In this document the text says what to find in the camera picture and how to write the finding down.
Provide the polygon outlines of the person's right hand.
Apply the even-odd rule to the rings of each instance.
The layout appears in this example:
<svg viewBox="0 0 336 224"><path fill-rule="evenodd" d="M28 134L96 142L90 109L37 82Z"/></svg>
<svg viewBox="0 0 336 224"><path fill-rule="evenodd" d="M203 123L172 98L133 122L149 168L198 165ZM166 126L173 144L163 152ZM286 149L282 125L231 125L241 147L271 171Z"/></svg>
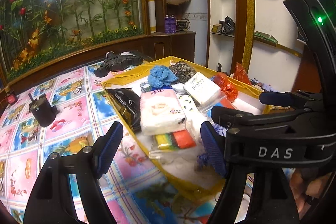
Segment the person's right hand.
<svg viewBox="0 0 336 224"><path fill-rule="evenodd" d="M327 173L324 176L315 178L314 180L308 180L304 178L303 171L296 168L289 180L289 186L293 193L295 204L299 213L303 211L308 197L320 198L331 173Z"/></svg>

